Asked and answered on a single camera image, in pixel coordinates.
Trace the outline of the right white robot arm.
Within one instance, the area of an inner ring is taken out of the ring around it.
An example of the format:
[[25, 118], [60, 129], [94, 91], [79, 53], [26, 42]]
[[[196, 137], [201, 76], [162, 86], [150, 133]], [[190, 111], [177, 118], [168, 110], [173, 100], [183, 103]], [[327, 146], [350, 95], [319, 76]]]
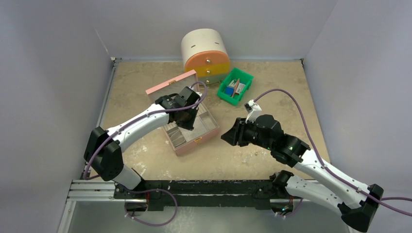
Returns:
[[254, 122], [238, 117], [221, 139], [232, 146], [253, 144], [268, 149], [278, 162], [317, 180], [317, 183], [311, 183], [283, 170], [273, 180], [276, 196], [283, 198], [289, 194], [310, 200], [339, 214], [352, 229], [362, 233], [368, 231], [379, 207], [376, 200], [382, 197], [383, 188], [361, 183], [318, 159], [307, 143], [284, 133], [272, 115], [261, 115]]

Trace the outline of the pink jewelry box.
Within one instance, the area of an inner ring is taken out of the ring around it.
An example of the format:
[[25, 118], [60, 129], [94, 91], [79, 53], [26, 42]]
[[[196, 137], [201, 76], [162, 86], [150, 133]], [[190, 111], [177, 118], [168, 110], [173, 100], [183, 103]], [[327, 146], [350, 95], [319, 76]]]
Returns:
[[[191, 70], [147, 89], [146, 94], [151, 102], [155, 102], [159, 97], [180, 93], [185, 86], [192, 87], [193, 90], [201, 93], [200, 85], [193, 85], [197, 81], [196, 71]], [[176, 155], [181, 155], [218, 135], [219, 126], [205, 102], [204, 100], [198, 105], [193, 130], [181, 128], [174, 122], [163, 126]]]

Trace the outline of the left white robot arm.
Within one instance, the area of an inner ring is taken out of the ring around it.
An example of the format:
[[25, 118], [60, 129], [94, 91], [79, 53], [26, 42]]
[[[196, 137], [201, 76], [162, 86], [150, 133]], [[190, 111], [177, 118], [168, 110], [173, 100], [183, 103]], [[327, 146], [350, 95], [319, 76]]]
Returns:
[[85, 171], [93, 168], [104, 181], [124, 186], [132, 198], [142, 197], [144, 179], [124, 164], [123, 152], [146, 134], [170, 123], [192, 131], [198, 105], [204, 98], [205, 93], [185, 86], [180, 93], [157, 98], [148, 109], [118, 126], [107, 130], [96, 127], [91, 131], [84, 153]]

